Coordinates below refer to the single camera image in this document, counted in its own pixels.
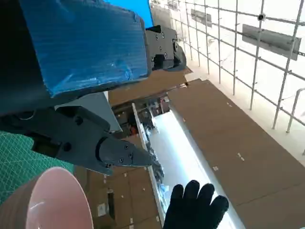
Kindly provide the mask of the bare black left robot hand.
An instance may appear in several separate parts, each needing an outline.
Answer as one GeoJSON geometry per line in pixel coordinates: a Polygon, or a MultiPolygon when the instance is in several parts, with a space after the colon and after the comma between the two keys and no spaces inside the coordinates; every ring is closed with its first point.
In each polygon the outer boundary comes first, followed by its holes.
{"type": "Polygon", "coordinates": [[[131,10],[99,0],[0,3],[0,128],[33,139],[32,150],[105,175],[148,167],[151,153],[111,134],[85,107],[106,113],[104,92],[156,70],[181,71],[175,30],[146,28],[131,10]]]}

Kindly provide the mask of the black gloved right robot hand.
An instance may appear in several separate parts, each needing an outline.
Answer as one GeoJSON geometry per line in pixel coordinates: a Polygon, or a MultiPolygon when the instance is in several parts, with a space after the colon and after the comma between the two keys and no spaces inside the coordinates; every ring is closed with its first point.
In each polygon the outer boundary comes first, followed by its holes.
{"type": "Polygon", "coordinates": [[[185,187],[175,185],[163,228],[216,229],[229,209],[229,201],[221,195],[212,199],[214,191],[213,184],[200,187],[196,180],[191,180],[185,187]]]}

